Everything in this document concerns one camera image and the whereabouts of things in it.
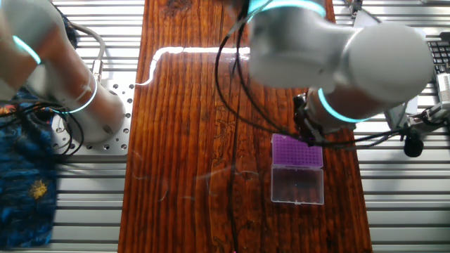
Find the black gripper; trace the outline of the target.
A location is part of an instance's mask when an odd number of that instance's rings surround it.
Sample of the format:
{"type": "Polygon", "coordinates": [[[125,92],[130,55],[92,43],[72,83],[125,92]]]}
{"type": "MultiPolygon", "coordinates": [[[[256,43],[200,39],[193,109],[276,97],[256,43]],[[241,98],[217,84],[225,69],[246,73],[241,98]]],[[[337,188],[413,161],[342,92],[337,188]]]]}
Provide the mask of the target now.
{"type": "Polygon", "coordinates": [[[294,122],[296,130],[299,133],[300,138],[311,145],[319,138],[319,131],[317,125],[310,119],[307,110],[307,95],[301,93],[295,96],[293,99],[294,105],[294,122]]]}

